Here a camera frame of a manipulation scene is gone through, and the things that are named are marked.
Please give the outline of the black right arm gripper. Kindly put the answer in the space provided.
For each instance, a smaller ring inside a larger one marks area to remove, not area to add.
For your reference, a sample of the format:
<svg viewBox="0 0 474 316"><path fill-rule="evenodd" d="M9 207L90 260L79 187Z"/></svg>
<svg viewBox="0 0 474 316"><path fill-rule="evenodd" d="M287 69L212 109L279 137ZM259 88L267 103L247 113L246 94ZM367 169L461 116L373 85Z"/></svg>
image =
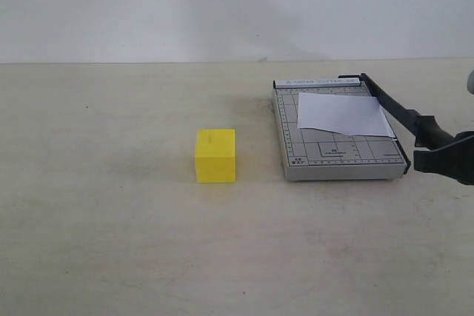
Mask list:
<svg viewBox="0 0 474 316"><path fill-rule="evenodd" d="M456 144L439 149L413 152L413 168L418 172L443 175L464 185L473 185L473 131L457 134Z"/></svg>

